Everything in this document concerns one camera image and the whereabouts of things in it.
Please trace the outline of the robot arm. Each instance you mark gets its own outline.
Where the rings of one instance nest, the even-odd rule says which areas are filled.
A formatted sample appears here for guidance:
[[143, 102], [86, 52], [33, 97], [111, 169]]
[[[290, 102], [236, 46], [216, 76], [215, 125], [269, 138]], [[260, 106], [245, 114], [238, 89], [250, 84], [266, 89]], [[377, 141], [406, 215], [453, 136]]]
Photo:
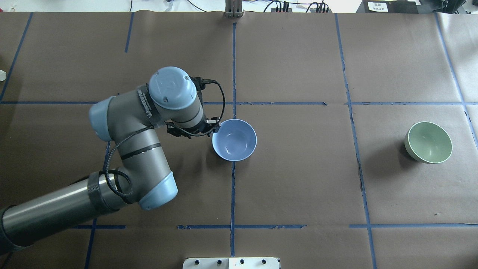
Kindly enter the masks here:
[[202, 90], [212, 79], [164, 67], [148, 83], [94, 104], [95, 134], [115, 145], [102, 170], [63, 189], [1, 210], [1, 254], [10, 254], [61, 231], [138, 203], [153, 210], [176, 197], [178, 188], [155, 129], [175, 137], [210, 136], [222, 114], [208, 118]]

